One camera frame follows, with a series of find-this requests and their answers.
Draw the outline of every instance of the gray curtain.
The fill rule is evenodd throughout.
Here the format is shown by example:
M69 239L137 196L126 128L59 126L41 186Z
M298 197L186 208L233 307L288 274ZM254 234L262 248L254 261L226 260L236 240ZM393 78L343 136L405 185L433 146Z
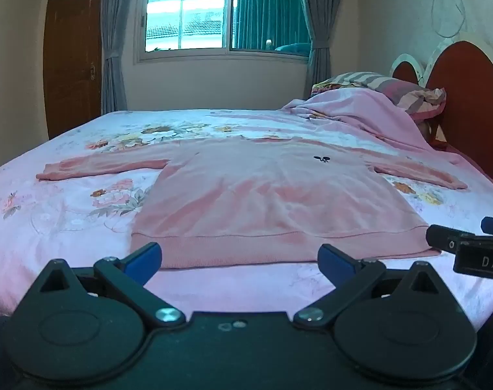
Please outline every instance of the gray curtain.
M101 0L100 30L104 50L102 114L127 110L121 57L130 0Z
M303 0L311 38L305 98L310 97L314 84L331 76L330 37L340 2L341 0Z

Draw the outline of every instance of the sweatshirt sleeve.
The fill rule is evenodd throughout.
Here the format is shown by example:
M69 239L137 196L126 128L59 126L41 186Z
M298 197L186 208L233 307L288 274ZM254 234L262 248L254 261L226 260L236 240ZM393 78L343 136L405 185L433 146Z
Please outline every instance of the sweatshirt sleeve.
M453 175L418 161L395 156L383 156L381 158L370 156L369 158L366 161L377 173L419 180L448 189L466 189L468 187Z
M55 164L46 164L44 172L37 174L36 177L38 180L64 180L74 177L121 173L139 168L162 169L175 157L176 153L180 152L181 142L180 140L150 144L123 151L101 152L63 160Z

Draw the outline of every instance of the striped pillowcase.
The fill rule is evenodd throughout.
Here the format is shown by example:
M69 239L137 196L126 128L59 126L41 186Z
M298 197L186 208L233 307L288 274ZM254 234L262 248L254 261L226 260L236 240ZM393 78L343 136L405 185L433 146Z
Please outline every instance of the striped pillowcase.
M426 89L400 79L370 71L343 73L313 85L311 95L332 89L360 87L384 94L393 104L404 109L416 122L436 117L445 108L447 95L444 89Z

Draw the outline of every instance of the beige wall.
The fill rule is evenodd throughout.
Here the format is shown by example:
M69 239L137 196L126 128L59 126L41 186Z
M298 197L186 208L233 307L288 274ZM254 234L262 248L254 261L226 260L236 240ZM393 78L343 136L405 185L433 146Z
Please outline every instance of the beige wall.
M306 65L277 59L180 59L137 63L137 0L131 0L123 75L131 110L278 109L302 98ZM335 72L354 70L358 56L358 0L345 0L331 46Z
M457 30L460 15L453 2L436 0L435 26L443 35ZM493 48L493 0L463 0L467 22L463 30L472 32ZM426 64L442 41L431 26L432 0L359 0L359 69L383 74L394 59L407 52Z
M46 139L36 88L40 8L41 0L0 0L0 165Z
M342 0L333 27L330 46L333 75L355 72L359 64L358 0Z

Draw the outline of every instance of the window frame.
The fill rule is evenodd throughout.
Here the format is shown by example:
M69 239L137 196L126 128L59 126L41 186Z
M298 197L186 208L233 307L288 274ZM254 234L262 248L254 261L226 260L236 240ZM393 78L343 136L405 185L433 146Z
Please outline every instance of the window frame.
M281 51L258 51L248 49L232 48L232 22L233 22L233 1L226 0L225 18L225 48L191 48L179 50L164 50L146 52L146 26L147 26L147 3L148 0L137 0L136 2L136 26L135 26L135 59L136 62L147 62L155 59L163 61L180 60L180 59L208 59L208 58L226 58L226 59L277 59L279 61L288 61L293 63L307 63L308 56L300 54L284 53Z

